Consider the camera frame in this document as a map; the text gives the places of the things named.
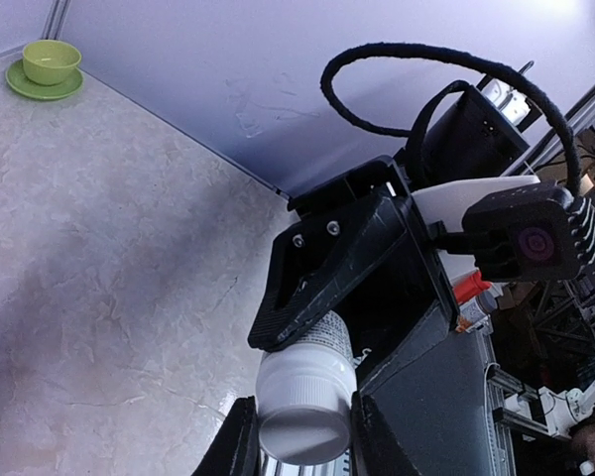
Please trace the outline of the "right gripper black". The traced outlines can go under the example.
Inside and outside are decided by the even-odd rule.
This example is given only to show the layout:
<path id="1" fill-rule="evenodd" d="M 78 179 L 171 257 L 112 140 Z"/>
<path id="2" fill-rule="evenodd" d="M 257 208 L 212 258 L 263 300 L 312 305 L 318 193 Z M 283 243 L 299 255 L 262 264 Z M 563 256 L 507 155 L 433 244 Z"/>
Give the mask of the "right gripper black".
<path id="1" fill-rule="evenodd" d="M 250 347 L 287 348 L 330 310 L 348 327 L 360 376 L 406 366 L 445 339 L 455 299 L 406 171 L 378 157 L 290 199 L 299 222 L 273 242 Z"/>

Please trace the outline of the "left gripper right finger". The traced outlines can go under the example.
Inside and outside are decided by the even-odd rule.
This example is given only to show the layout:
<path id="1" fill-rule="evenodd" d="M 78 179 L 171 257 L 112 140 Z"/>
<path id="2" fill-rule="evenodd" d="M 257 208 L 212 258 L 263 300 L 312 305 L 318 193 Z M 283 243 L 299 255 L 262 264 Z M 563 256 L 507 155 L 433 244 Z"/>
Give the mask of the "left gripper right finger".
<path id="1" fill-rule="evenodd" d="M 354 392 L 350 416 L 353 476 L 420 475 L 371 396 Z"/>

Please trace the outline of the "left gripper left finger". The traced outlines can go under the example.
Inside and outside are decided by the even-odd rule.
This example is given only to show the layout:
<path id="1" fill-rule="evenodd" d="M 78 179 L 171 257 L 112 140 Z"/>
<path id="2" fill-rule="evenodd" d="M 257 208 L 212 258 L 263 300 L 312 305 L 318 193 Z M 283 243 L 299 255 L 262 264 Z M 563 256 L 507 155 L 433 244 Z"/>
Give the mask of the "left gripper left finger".
<path id="1" fill-rule="evenodd" d="M 259 474 L 259 425 L 253 396 L 238 398 L 192 476 Z"/>

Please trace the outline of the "white pill bottle front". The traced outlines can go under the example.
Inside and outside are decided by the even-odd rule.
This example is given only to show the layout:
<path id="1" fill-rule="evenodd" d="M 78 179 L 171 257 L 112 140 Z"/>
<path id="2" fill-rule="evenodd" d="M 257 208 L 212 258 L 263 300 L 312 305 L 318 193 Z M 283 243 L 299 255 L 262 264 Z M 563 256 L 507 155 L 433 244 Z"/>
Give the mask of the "white pill bottle front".
<path id="1" fill-rule="evenodd" d="M 348 329 L 331 311 L 296 343 L 263 354 L 256 382 L 262 449 L 295 466 L 336 459 L 350 445 L 356 390 Z"/>

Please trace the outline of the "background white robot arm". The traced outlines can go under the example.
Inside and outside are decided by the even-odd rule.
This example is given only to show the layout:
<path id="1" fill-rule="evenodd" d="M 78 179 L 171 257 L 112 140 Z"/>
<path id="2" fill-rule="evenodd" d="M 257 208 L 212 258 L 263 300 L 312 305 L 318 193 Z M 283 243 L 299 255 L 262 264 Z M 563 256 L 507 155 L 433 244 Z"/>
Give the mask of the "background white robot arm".
<path id="1" fill-rule="evenodd" d="M 529 437 L 567 439 L 570 430 L 594 413 L 595 379 L 586 390 L 571 389 L 559 394 L 547 387 L 531 395 L 530 388 L 490 364 L 484 371 L 485 385 L 511 395 L 497 408 L 487 406 L 488 429 L 502 426 Z M 403 450 L 399 438 L 379 410 L 375 400 L 356 392 L 352 396 L 351 472 L 354 475 L 418 475 L 418 468 Z"/>

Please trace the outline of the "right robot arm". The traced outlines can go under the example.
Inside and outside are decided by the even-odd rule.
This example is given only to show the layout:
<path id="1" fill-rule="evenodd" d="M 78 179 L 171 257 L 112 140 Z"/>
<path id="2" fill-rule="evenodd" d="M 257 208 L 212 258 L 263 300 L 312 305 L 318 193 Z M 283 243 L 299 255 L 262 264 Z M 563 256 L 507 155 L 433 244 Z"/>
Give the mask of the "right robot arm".
<path id="1" fill-rule="evenodd" d="M 524 274 L 529 224 L 500 191 L 516 186 L 502 169 L 526 142 L 478 87 L 446 92 L 456 103 L 440 117 L 426 105 L 394 156 L 290 199 L 298 221 L 273 243 L 252 348 L 285 350 L 335 311 L 352 349 L 374 351 L 371 367 L 414 361 L 457 325 L 441 252 L 472 259 L 489 281 Z"/>

